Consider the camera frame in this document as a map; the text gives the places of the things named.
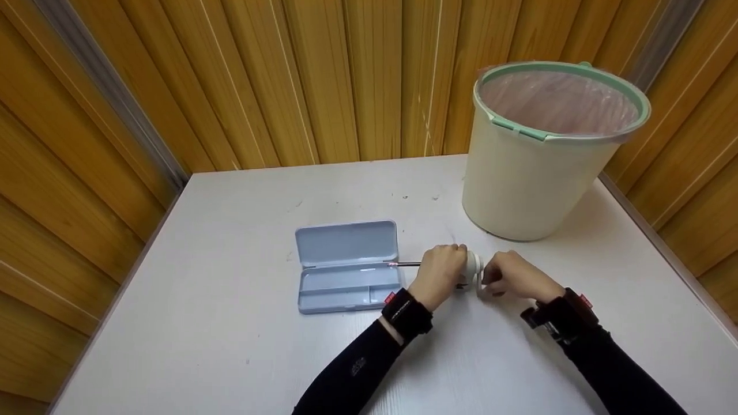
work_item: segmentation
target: left hand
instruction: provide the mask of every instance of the left hand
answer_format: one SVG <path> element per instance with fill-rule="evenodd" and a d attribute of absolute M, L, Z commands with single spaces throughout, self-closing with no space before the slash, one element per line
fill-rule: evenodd
<path fill-rule="evenodd" d="M 418 276 L 407 291 L 433 312 L 454 291 L 466 267 L 466 245 L 436 245 L 425 251 Z"/>

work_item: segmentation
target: wrist strap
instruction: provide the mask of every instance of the wrist strap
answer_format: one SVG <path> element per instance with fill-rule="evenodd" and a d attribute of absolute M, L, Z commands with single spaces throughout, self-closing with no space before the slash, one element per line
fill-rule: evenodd
<path fill-rule="evenodd" d="M 418 335 L 428 333 L 433 324 L 433 313 L 419 303 L 405 288 L 400 289 L 382 309 L 387 322 L 409 343 Z"/>
<path fill-rule="evenodd" d="M 599 319 L 592 312 L 589 302 L 585 302 L 571 288 L 548 304 L 536 302 L 536 305 L 537 309 L 531 307 L 520 317 L 532 329 L 545 326 L 557 342 L 569 344 L 599 325 Z"/>

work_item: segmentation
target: wood panel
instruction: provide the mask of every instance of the wood panel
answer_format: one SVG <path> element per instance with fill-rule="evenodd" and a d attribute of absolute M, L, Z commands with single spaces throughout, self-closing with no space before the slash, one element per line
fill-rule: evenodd
<path fill-rule="evenodd" d="M 220 2 L 163 0 L 162 5 L 241 166 L 279 166 Z"/>
<path fill-rule="evenodd" d="M 213 163 L 117 0 L 70 0 L 118 75 L 187 172 Z"/>
<path fill-rule="evenodd" d="M 649 90 L 648 123 L 605 171 L 628 193 L 738 52 L 738 2 L 706 1 Z"/>
<path fill-rule="evenodd" d="M 51 402 L 85 336 L 0 293 L 0 390 Z"/>
<path fill-rule="evenodd" d="M 628 193 L 638 212 L 661 229 L 738 154 L 738 58 Z"/>
<path fill-rule="evenodd" d="M 669 0 L 620 0 L 594 66 L 625 77 L 641 54 Z"/>
<path fill-rule="evenodd" d="M 523 0 L 508 61 L 558 61 L 579 0 Z"/>
<path fill-rule="evenodd" d="M 141 239 L 148 239 L 163 207 L 4 16 L 0 32 L 2 55 L 13 62 L 0 66 L 0 100 Z"/>
<path fill-rule="evenodd" d="M 0 105 L 0 193 L 91 263 L 123 281 L 143 243 Z"/>
<path fill-rule="evenodd" d="M 223 6 L 282 165 L 320 162 L 281 1 Z"/>
<path fill-rule="evenodd" d="M 659 234 L 699 276 L 738 250 L 738 158 L 725 166 Z"/>
<path fill-rule="evenodd" d="M 620 0 L 582 0 L 559 59 L 592 63 L 619 6 Z"/>
<path fill-rule="evenodd" d="M 401 156 L 402 3 L 344 2 L 361 160 Z"/>
<path fill-rule="evenodd" d="M 4 0 L 0 1 L 0 9 L 151 193 L 167 207 L 174 196 L 172 187 L 35 5 L 30 1 Z"/>
<path fill-rule="evenodd" d="M 0 290 L 91 335 L 118 285 L 0 196 Z"/>
<path fill-rule="evenodd" d="M 44 415 L 48 404 L 0 391 L 0 414 Z"/>
<path fill-rule="evenodd" d="M 220 171 L 238 170 L 238 161 L 174 28 L 158 0 L 121 0 L 156 68 L 162 74 L 192 129 Z"/>
<path fill-rule="evenodd" d="M 510 53 L 522 0 L 468 0 L 461 5 L 444 154 L 469 151 L 478 70 L 504 64 Z"/>
<path fill-rule="evenodd" d="M 402 156 L 443 153 L 461 1 L 402 3 Z"/>
<path fill-rule="evenodd" d="M 738 252 L 702 274 L 700 283 L 738 324 Z"/>
<path fill-rule="evenodd" d="M 320 161 L 359 160 L 346 28 L 340 0 L 285 0 Z"/>

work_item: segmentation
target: cream trash can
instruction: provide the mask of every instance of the cream trash can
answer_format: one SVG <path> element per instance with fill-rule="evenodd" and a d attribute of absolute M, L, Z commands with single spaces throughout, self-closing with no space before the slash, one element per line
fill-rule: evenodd
<path fill-rule="evenodd" d="M 496 66 L 473 99 L 463 208 L 477 226 L 516 241 L 555 231 L 651 112 L 637 87 L 587 63 Z"/>

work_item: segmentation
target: table edge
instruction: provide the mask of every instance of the table edge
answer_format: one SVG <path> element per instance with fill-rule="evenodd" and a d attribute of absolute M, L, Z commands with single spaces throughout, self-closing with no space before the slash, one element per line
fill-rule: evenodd
<path fill-rule="evenodd" d="M 617 203 L 620 204 L 621 208 L 625 210 L 631 220 L 638 226 L 638 229 L 646 236 L 651 242 L 654 248 L 661 254 L 667 264 L 679 275 L 682 282 L 692 291 L 695 297 L 702 303 L 702 305 L 710 313 L 710 316 L 718 323 L 728 338 L 733 342 L 733 345 L 738 348 L 738 326 L 733 323 L 733 320 L 728 316 L 727 313 L 717 304 L 714 298 L 707 292 L 705 287 L 700 284 L 697 278 L 687 269 L 682 261 L 674 254 L 671 248 L 666 245 L 666 242 L 658 235 L 658 233 L 651 227 L 648 221 L 635 209 L 635 206 L 630 203 L 630 200 L 618 189 L 618 186 L 602 172 L 597 176 L 599 181 L 605 186 L 607 191 L 615 198 Z"/>
<path fill-rule="evenodd" d="M 164 216 L 162 216 L 162 219 L 156 225 L 156 229 L 151 234 L 151 237 L 148 239 L 148 242 L 146 242 L 146 245 L 143 247 L 143 250 L 141 250 L 141 253 L 136 258 L 136 262 L 134 262 L 134 265 L 131 267 L 131 270 L 128 271 L 128 274 L 125 276 L 125 279 L 123 279 L 123 284 L 120 285 L 118 292 L 115 293 L 115 296 L 113 297 L 113 301 L 110 303 L 110 306 L 108 306 L 108 309 L 105 311 L 103 319 L 100 321 L 100 324 L 97 325 L 97 328 L 92 333 L 92 336 L 90 336 L 90 340 L 87 342 L 84 349 L 82 349 L 82 353 L 80 353 L 80 356 L 77 358 L 77 361 L 75 361 L 75 364 L 72 366 L 72 369 L 70 369 L 69 373 L 66 375 L 64 382 L 62 382 L 61 387 L 59 388 L 59 391 L 57 391 L 56 393 L 56 396 L 49 404 L 49 408 L 46 410 L 47 415 L 54 412 L 59 401 L 64 396 L 67 386 L 72 381 L 72 378 L 77 372 L 77 368 L 82 364 L 84 357 L 87 355 L 89 350 L 95 344 L 98 337 L 100 336 L 100 333 L 102 333 L 103 330 L 105 329 L 105 326 L 107 325 L 108 320 L 110 320 L 110 317 L 113 315 L 113 312 L 115 311 L 115 308 L 118 306 L 120 299 L 123 297 L 123 294 L 128 288 L 128 285 L 131 283 L 131 281 L 133 281 L 134 275 L 136 275 L 136 272 L 138 272 L 138 269 L 141 267 L 141 263 L 143 262 L 144 258 L 146 258 L 146 254 L 151 249 L 151 247 L 154 245 L 154 242 L 156 241 L 156 237 L 159 235 L 159 232 L 161 232 L 162 228 L 164 227 L 164 223 L 167 221 L 167 218 L 172 213 L 172 210 L 174 210 L 174 206 L 176 205 L 177 201 L 179 201 L 179 197 L 181 195 L 182 193 L 178 193 L 174 196 L 174 200 L 172 200 L 172 202 L 169 204 L 167 211 L 164 212 Z"/>

